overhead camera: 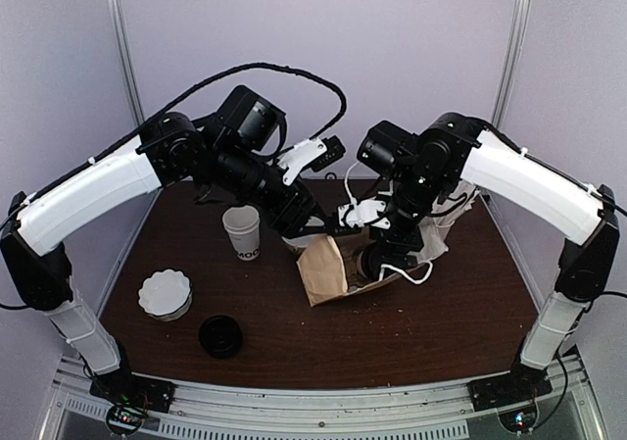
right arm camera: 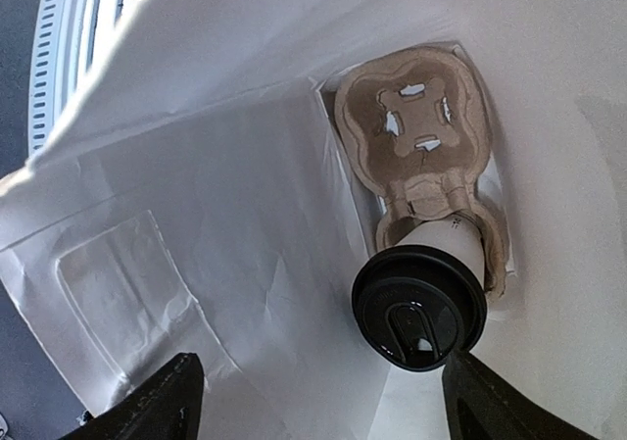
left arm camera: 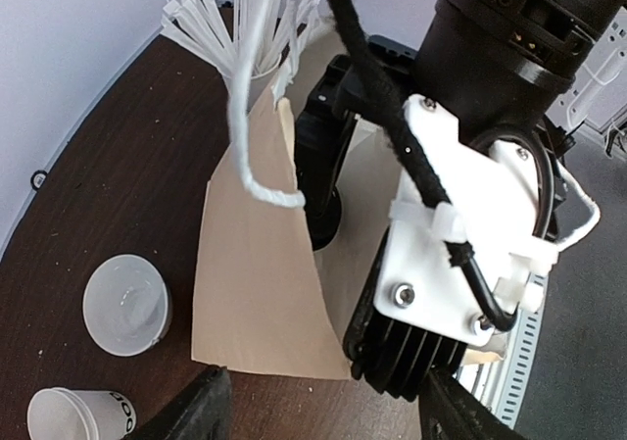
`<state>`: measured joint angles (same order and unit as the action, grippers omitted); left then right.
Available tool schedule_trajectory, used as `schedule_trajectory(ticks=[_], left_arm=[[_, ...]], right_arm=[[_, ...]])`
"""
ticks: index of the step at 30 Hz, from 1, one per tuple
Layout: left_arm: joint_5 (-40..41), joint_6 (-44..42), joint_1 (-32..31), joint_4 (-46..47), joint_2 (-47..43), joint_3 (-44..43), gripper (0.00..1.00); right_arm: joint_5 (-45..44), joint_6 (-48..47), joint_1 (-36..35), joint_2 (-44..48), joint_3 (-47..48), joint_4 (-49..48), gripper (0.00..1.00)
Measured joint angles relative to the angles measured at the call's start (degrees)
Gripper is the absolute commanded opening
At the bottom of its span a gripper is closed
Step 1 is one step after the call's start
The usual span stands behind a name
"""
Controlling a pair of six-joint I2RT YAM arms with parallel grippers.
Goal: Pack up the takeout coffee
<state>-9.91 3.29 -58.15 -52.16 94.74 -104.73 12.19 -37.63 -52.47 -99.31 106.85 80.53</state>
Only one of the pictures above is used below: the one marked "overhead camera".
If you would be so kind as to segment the brown paper bag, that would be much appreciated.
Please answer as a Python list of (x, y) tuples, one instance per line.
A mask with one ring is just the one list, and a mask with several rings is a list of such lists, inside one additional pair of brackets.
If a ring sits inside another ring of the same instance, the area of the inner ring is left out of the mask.
[(300, 255), (297, 266), (312, 307), (326, 302), (362, 294), (404, 279), (412, 284), (428, 280), (434, 261), (448, 252), (445, 239), (450, 228), (440, 228), (429, 219), (419, 226), (424, 247), (414, 255), (418, 266), (410, 269), (388, 266), (380, 272), (378, 280), (369, 280), (358, 273), (357, 254), (373, 241), (368, 232), (343, 237), (329, 235), (309, 236), (311, 242)]

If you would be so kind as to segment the white paper coffee cup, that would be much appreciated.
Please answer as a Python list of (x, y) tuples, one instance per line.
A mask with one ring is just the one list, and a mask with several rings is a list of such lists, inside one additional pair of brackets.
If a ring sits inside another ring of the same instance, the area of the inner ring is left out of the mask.
[(374, 246), (367, 246), (357, 254), (358, 273), (369, 280), (380, 278), (383, 258), (381, 252)]

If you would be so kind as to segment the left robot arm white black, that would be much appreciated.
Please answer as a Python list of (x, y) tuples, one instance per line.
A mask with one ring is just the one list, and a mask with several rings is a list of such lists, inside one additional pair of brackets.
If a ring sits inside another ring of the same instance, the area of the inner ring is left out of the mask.
[(52, 189), (13, 198), (1, 253), (21, 299), (49, 318), (119, 404), (134, 403), (141, 385), (122, 344), (72, 289), (65, 238), (115, 207), (184, 178), (230, 192), (239, 203), (256, 206), (281, 235), (299, 236), (319, 211), (300, 172), (321, 169), (342, 149), (337, 138), (316, 134), (264, 155), (269, 138), (284, 136), (286, 129), (280, 109), (239, 85), (214, 113), (190, 120), (165, 111)]

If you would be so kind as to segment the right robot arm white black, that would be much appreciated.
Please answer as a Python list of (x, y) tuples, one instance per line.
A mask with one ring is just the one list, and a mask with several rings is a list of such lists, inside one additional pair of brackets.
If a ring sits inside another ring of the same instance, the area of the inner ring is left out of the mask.
[(381, 278), (416, 266), (419, 224), (462, 180), (492, 191), (560, 230), (564, 246), (553, 292), (521, 342), (502, 391), (524, 401), (584, 310), (602, 295), (620, 239), (612, 190), (584, 185), (529, 155), (491, 124), (446, 113), (419, 134), (381, 121), (366, 134), (358, 160), (393, 181), (383, 209), (363, 221), (371, 244), (359, 272)]

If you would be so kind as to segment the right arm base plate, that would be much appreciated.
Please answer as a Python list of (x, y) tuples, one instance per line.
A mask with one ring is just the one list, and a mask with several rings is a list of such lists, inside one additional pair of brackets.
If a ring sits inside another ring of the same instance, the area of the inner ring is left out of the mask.
[(506, 407), (553, 391), (547, 370), (514, 367), (500, 375), (475, 379), (467, 383), (469, 396), (476, 412)]

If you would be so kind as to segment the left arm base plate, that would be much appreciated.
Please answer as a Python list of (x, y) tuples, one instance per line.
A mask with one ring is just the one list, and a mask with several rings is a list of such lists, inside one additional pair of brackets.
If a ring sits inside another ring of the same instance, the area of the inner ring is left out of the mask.
[(142, 412), (169, 412), (175, 385), (161, 379), (132, 374), (128, 383), (112, 382), (106, 376), (89, 375), (89, 393), (125, 407)]

